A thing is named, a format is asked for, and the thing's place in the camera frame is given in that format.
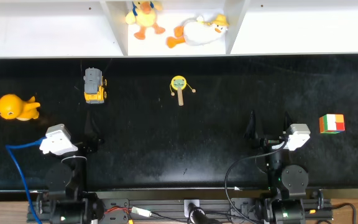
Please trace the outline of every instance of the blue cable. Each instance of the blue cable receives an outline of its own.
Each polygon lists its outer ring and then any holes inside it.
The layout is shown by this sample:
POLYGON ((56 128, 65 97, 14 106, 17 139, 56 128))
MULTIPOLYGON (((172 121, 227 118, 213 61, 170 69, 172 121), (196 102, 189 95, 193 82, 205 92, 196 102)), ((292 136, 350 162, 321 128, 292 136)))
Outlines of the blue cable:
POLYGON ((19 166, 19 163, 17 163, 17 160, 15 158, 15 156, 13 155, 11 149, 23 149, 23 148, 27 148, 30 146, 39 146, 41 145, 42 140, 44 140, 45 138, 41 138, 38 141, 32 142, 32 143, 28 143, 28 144, 23 144, 20 146, 10 146, 10 145, 5 145, 6 150, 8 151, 9 155, 11 155, 13 162, 15 163, 17 170, 20 173, 20 176, 22 177, 22 181, 24 184, 24 189, 25 189, 25 194, 27 196, 27 199, 29 200, 29 205, 30 205, 30 209, 31 209, 31 213, 35 218, 35 221, 37 221, 38 224, 42 224, 41 220, 38 218, 37 213, 34 210, 34 207, 32 205, 32 201, 31 201, 31 197, 30 197, 30 192, 29 192, 29 188, 27 186, 27 183, 25 182, 25 178, 24 178, 24 174, 22 172, 22 169, 19 166))

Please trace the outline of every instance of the wooden floor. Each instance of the wooden floor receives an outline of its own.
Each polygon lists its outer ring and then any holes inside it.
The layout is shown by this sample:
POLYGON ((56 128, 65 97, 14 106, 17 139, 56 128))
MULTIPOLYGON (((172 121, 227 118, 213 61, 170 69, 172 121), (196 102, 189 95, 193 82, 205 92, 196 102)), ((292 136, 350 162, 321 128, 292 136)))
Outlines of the wooden floor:
MULTIPOLYGON (((333 205, 339 205, 344 202, 352 203, 357 210, 358 223, 358 199, 333 199, 333 205)), ((25 223, 25 215, 27 211, 27 202, 0 202, 0 224, 23 224, 25 223)), ((160 222, 161 224, 176 224, 175 222, 160 222)), ((334 220, 332 224, 352 224, 352 209, 344 207, 334 211, 334 220)))

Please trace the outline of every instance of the blue vest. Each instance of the blue vest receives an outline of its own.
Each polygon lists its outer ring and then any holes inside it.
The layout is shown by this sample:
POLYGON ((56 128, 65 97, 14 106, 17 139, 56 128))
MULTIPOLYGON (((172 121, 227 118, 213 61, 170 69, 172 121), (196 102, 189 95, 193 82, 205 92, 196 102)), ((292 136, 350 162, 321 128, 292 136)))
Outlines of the blue vest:
MULTIPOLYGON (((136 12, 136 5, 134 2, 132 2, 133 8, 132 8, 132 12, 134 13, 135 16, 137 16, 137 12, 136 12)), ((152 7, 152 9, 154 8, 154 4, 150 1, 150 6, 152 7)))

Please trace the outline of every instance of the toy construction vehicle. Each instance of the toy construction vehicle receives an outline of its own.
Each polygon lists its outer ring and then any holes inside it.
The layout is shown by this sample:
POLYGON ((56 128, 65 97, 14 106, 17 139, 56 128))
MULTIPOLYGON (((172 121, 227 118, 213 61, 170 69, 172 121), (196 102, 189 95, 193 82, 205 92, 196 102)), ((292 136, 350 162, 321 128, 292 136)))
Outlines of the toy construction vehicle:
POLYGON ((107 98, 107 80, 103 78, 102 71, 97 68, 87 68, 85 70, 85 101, 87 103, 104 103, 107 98))

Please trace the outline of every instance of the wooden handle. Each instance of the wooden handle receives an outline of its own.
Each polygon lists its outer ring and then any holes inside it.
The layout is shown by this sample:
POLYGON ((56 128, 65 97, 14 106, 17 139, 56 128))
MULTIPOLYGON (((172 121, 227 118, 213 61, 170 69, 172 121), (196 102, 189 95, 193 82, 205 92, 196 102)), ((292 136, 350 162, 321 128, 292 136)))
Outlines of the wooden handle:
POLYGON ((179 106, 183 106, 183 94, 181 93, 181 88, 178 88, 178 103, 179 106))

